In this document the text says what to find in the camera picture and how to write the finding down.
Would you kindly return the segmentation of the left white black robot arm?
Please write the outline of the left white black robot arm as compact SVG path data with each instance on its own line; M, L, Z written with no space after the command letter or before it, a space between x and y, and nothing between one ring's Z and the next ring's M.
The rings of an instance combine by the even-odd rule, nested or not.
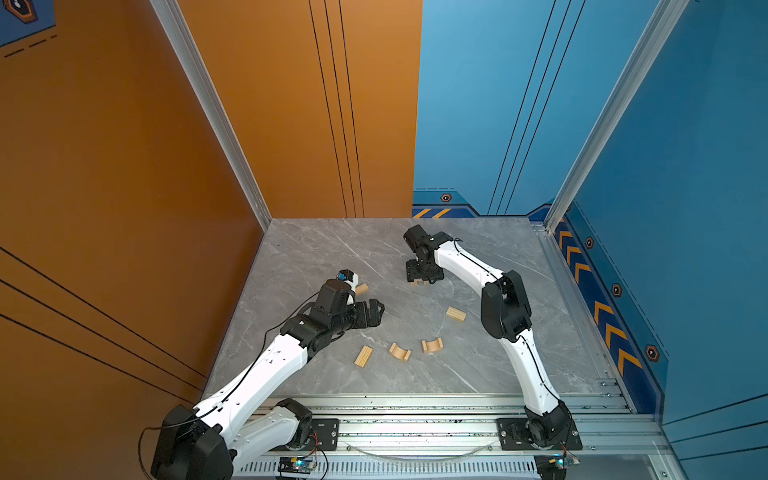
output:
M258 419L253 413L294 373L347 331L381 324L385 306L359 300L357 277L342 270L273 327L257 358L193 407L178 405L156 427L154 455L140 469L148 479L231 479L275 448L310 442L312 411L288 398Z

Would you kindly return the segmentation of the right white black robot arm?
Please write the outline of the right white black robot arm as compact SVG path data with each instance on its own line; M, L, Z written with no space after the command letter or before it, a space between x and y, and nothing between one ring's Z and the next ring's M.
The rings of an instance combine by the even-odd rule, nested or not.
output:
M450 272L479 295L481 324L502 345L522 389L525 441L541 450L582 449L572 413L556 392L537 350L532 309L521 275L486 264L444 232L429 234L416 225L403 238L415 255L406 262L409 281L434 284Z

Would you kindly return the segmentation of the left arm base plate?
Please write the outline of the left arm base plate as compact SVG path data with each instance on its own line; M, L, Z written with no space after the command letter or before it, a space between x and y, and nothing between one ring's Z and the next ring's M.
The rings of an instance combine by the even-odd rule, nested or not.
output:
M274 451L309 451L318 444L325 452L335 451L339 440L340 420L338 418L319 418L311 421L305 432L299 431L298 437L288 445L274 448Z

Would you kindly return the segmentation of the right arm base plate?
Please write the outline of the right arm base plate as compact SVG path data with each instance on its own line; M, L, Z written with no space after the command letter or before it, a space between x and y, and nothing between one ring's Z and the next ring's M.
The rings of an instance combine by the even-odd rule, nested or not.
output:
M545 421L498 418L496 427L504 451L580 451L584 448L580 433L572 420L552 426Z

